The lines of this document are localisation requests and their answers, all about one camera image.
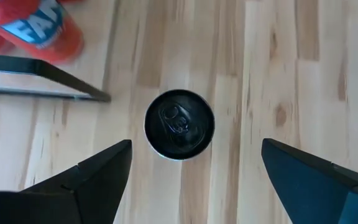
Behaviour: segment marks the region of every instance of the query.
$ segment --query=can top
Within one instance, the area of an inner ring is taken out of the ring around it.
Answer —
[[[170,159],[189,159],[211,142],[214,115],[202,97],[171,90],[157,97],[145,115],[145,134],[152,147]]]

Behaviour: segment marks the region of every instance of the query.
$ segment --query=wooden floor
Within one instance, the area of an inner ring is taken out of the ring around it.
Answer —
[[[282,224],[263,138],[358,171],[358,0],[122,0],[112,35],[110,104],[0,96],[0,190],[132,139],[115,223]],[[185,162],[143,133],[149,103],[174,88],[216,116],[210,147]]]

